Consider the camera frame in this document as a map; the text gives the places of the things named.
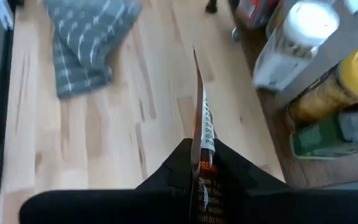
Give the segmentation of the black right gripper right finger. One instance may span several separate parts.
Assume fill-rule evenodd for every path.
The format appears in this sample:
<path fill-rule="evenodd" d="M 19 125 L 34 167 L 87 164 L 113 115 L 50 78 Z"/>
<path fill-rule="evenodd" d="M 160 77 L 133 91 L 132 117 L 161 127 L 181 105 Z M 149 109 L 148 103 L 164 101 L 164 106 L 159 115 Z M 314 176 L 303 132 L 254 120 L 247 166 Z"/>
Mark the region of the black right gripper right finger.
<path fill-rule="evenodd" d="M 294 189 L 215 142 L 229 223 L 358 223 L 358 190 Z"/>

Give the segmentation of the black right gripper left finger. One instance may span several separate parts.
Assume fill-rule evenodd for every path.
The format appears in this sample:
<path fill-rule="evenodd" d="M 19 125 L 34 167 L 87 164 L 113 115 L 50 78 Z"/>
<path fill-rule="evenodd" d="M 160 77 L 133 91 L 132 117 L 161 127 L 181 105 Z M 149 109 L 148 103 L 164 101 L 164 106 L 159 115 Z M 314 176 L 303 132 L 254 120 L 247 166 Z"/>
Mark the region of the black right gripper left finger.
<path fill-rule="evenodd" d="M 51 190 L 26 200 L 20 223 L 189 223 L 190 148 L 185 138 L 135 189 Z"/>

